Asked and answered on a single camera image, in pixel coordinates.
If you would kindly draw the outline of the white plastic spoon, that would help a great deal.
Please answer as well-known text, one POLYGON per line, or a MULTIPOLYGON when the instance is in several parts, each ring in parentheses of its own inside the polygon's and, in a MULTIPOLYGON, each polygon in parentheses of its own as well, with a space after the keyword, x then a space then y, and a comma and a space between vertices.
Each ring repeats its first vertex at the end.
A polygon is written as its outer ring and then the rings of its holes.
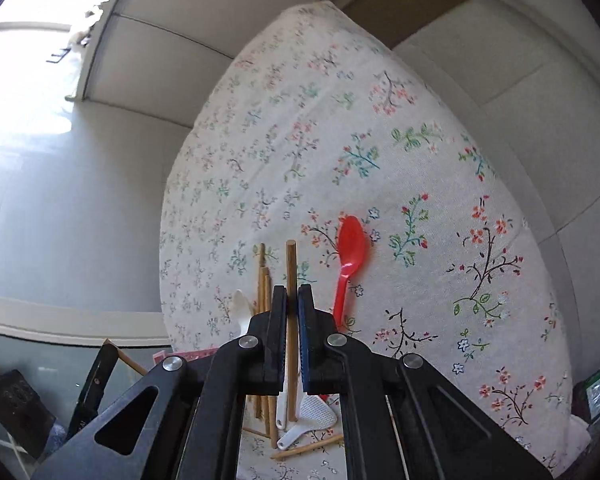
POLYGON ((237 289, 233 294, 232 302, 230 303, 230 315, 239 328, 238 335, 244 336, 248 333, 249 324, 253 316, 252 303, 240 289, 237 289))

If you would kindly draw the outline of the white rice paddle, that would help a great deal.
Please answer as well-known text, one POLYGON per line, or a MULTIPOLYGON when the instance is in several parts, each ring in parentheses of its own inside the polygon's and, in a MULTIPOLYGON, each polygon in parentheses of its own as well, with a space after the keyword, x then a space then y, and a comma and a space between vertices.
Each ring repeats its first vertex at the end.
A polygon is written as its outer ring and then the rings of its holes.
POLYGON ((276 448, 287 451, 304 434, 315 430, 326 430, 335 426, 338 417, 335 411, 319 396, 302 396, 298 420, 277 440, 276 448))
POLYGON ((287 393, 283 391, 276 398, 275 426, 285 431, 287 425, 287 393))

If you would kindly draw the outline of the wooden chopstick short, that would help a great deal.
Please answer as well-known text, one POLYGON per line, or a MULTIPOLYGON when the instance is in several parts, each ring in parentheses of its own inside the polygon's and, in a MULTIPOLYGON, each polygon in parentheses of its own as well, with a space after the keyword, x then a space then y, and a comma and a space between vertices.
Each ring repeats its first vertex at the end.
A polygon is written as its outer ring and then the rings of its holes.
MULTIPOLYGON (((270 270, 264 269, 264 306, 265 311, 272 309, 272 280, 270 270)), ((266 401, 266 422, 268 423, 268 438, 271 448, 277 448, 277 428, 275 426, 276 394, 268 396, 266 401)))

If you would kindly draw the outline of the wooden chopstick long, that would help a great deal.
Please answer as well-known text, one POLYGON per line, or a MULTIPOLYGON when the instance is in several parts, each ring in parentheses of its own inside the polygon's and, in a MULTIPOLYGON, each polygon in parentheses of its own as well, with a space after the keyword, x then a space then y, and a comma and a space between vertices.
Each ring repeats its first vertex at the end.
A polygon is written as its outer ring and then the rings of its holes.
MULTIPOLYGON (((264 267, 265 267, 265 244, 261 243, 258 250, 258 288, 257 288, 257 303, 256 313, 260 314, 265 311, 264 306, 264 267)), ((263 419, 262 398, 257 396, 254 399, 254 414, 256 419, 263 419)))

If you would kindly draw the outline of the pink utensil basket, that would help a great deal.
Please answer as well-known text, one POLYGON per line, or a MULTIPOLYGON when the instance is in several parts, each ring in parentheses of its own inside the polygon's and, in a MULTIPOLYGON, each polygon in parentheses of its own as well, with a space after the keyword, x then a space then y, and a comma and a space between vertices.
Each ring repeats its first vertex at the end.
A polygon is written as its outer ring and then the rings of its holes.
POLYGON ((167 352, 166 350, 160 350, 159 352, 156 352, 152 355, 152 362, 154 362, 155 365, 158 365, 165 359, 170 358, 170 356, 178 356, 179 358, 187 362, 192 362, 208 358, 208 356, 213 356, 217 351, 217 348, 183 352, 167 352))

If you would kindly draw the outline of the red plastic spoon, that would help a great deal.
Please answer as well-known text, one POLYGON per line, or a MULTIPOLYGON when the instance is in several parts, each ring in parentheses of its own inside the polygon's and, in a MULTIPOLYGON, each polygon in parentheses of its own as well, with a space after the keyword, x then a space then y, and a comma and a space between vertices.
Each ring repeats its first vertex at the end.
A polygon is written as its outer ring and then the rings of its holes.
POLYGON ((332 316, 338 330, 343 326, 348 281, 362 268, 366 258, 366 247, 366 237, 360 220, 355 216, 345 216, 338 232, 340 271, 332 307, 332 316))

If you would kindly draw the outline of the floral tablecloth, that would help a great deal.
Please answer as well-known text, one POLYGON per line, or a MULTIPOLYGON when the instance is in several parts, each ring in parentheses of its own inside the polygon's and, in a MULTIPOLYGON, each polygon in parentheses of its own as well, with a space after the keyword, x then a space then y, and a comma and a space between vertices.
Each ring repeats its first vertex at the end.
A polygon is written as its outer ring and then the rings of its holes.
POLYGON ((237 55, 176 156, 161 214, 164 325, 179 352, 239 334, 259 266, 330 310, 337 242, 365 264, 343 330, 414 351, 553 476, 588 443, 562 317, 524 214, 476 141, 400 58, 328 2, 284 11, 237 55))

